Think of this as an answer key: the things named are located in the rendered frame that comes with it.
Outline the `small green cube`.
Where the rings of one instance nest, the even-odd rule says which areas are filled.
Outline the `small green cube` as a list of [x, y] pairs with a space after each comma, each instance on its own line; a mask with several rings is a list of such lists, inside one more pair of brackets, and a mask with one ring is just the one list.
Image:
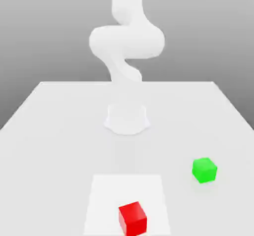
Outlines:
[[217, 175], [217, 166], [208, 157], [195, 159], [192, 164], [192, 174], [199, 183], [214, 181]]

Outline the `small red cube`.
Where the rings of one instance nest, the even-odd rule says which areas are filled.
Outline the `small red cube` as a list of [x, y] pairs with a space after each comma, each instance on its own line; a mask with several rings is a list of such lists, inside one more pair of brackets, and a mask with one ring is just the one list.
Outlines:
[[138, 201], [119, 207], [119, 223], [124, 236], [147, 232], [147, 216]]

